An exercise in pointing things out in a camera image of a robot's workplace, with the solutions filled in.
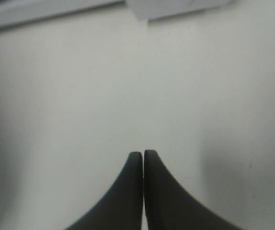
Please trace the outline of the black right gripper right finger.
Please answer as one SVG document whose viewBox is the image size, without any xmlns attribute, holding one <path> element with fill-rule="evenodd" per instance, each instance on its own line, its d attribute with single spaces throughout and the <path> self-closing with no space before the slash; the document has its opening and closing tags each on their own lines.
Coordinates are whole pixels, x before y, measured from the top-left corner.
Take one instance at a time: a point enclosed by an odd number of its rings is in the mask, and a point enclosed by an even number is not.
<svg viewBox="0 0 275 230">
<path fill-rule="evenodd" d="M 150 230 L 234 230 L 174 179 L 158 153 L 144 153 L 144 198 Z"/>
</svg>

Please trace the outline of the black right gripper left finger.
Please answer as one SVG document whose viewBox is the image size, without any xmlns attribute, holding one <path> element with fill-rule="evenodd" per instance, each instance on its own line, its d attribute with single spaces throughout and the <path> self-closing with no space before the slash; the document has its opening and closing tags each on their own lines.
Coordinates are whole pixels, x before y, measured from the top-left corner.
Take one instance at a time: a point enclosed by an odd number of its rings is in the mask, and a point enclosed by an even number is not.
<svg viewBox="0 0 275 230">
<path fill-rule="evenodd" d="M 104 196 L 69 230 L 140 230 L 142 228 L 142 154 L 131 152 Z"/>
</svg>

